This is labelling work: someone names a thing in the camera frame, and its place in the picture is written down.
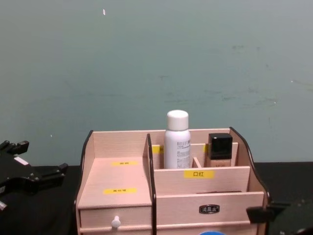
white bottle cap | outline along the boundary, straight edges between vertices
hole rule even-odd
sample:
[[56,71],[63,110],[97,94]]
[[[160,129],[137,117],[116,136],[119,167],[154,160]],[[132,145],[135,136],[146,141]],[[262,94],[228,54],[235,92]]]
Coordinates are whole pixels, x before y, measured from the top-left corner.
[[172,110],[167,113],[167,129],[184,131],[188,129],[188,113],[183,110]]

yellow label with text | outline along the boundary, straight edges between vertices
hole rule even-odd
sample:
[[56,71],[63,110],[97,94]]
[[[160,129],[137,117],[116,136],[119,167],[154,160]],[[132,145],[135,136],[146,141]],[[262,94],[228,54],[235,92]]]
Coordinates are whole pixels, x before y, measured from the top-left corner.
[[164,153],[164,146],[162,145],[153,145],[152,146],[152,153]]
[[208,152],[209,152],[209,145],[208,145],[208,144],[205,144],[205,145],[203,146],[203,152],[204,152],[204,153],[208,153]]
[[136,188],[108,188],[103,190],[104,194],[136,193]]
[[112,165],[117,166],[117,165],[137,165],[137,161],[129,161],[129,162],[112,162]]
[[213,179],[214,171],[213,170],[185,170],[184,178]]

wooden divider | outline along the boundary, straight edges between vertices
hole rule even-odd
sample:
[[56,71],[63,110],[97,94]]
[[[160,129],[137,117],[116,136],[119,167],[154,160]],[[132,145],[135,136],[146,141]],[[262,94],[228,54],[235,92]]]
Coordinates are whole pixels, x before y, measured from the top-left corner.
[[198,161],[198,158],[193,158],[192,168],[202,168],[202,166],[200,165],[200,163]]
[[[192,143],[190,149],[190,166],[193,165],[193,159],[197,158],[201,167],[210,165],[208,153],[210,151],[210,146],[207,143]],[[238,143],[234,142],[232,145],[231,153],[231,166],[236,165],[237,161],[237,152],[238,152]],[[153,145],[153,161],[154,169],[163,169],[164,168],[164,150],[163,145]]]
[[156,195],[245,192],[250,167],[211,167],[155,170]]

wooden panel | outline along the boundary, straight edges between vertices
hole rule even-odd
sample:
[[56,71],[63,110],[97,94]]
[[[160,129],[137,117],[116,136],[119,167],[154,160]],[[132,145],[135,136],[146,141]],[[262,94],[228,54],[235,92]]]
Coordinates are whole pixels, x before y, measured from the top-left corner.
[[[114,165],[118,162],[136,162]],[[150,206],[147,158],[96,158],[79,209]],[[132,193],[104,193],[106,189],[136,189]]]
[[[261,206],[263,195],[245,192],[157,196],[157,224],[249,221],[246,208]],[[219,205],[220,212],[199,213],[199,207],[207,204]]]
[[197,158],[193,158],[192,168],[201,168],[201,165],[200,165],[200,163],[199,163]]
[[249,166],[210,167],[201,170],[214,171],[212,179],[185,178],[185,171],[195,169],[155,170],[156,194],[191,194],[223,191],[245,192],[249,179]]
[[203,232],[216,231],[226,235],[256,235],[257,226],[248,223],[237,223],[237,225],[216,225],[203,227],[203,224],[197,224],[197,227],[179,225],[179,228],[158,229],[157,235],[199,235]]
[[151,207],[110,208],[104,210],[81,210],[82,228],[110,227],[115,216],[121,226],[151,226]]
[[88,139],[88,142],[86,144],[86,148],[85,148],[85,158],[84,158],[84,162],[82,163],[82,168],[83,168],[83,175],[82,175],[82,181],[81,181],[81,185],[76,197],[76,203],[75,203],[75,213],[76,213],[76,220],[77,220],[77,231],[79,233],[79,229],[80,229],[80,217],[79,217],[79,211],[78,211],[78,205],[80,202],[80,199],[82,197],[89,173],[91,171],[91,167],[94,161],[94,147],[93,147],[93,133],[91,134],[91,136]]
[[[198,235],[208,231],[218,231],[227,235],[256,235],[257,226],[245,222],[230,223],[201,223],[201,224],[182,224],[174,226],[158,226],[157,235]],[[84,235],[151,235],[149,230],[112,230],[100,228],[97,230],[81,229]]]
[[[210,165],[208,159],[208,151],[210,147],[205,143],[193,143],[191,144],[190,149],[190,165],[192,166],[193,158],[197,158],[200,165],[205,167],[205,165]],[[233,142],[232,153],[231,153],[231,166],[236,165],[237,161],[237,152],[238,152],[238,143]],[[153,153],[153,164],[154,169],[164,169],[164,154],[163,153]]]
[[[251,173],[249,176],[249,184],[248,184],[248,191],[263,191],[264,192],[264,198],[263,198],[263,207],[265,208],[266,205],[268,205],[270,198],[270,194],[266,191],[264,188],[264,184],[262,185],[261,178],[257,176],[256,169],[253,170],[254,166],[253,164],[253,156],[249,149],[249,146],[245,141],[243,140],[243,137],[240,136],[239,133],[236,133],[235,130],[230,130],[229,132],[232,137],[233,141],[236,141],[239,143],[238,147],[238,159],[237,159],[237,165],[249,165],[251,167]],[[259,224],[258,228],[258,235],[264,235],[266,231],[266,225]]]
[[[142,156],[146,136],[151,135],[152,144],[164,144],[165,130],[103,131],[94,132],[96,158]],[[209,133],[229,133],[227,129],[192,129],[191,143],[208,142]]]
[[152,235],[152,228],[146,226],[121,226],[118,229],[112,227],[81,229],[83,235]]

black table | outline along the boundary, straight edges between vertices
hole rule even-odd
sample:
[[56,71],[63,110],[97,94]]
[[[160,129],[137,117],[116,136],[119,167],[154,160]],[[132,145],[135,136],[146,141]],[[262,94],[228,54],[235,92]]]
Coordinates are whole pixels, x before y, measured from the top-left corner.
[[[272,199],[293,202],[312,199],[312,163],[256,163]],[[49,166],[36,167],[38,171]],[[29,196],[11,193],[0,198],[9,207],[0,212],[0,235],[76,235],[73,202],[78,187],[79,166],[70,166],[61,187]]]

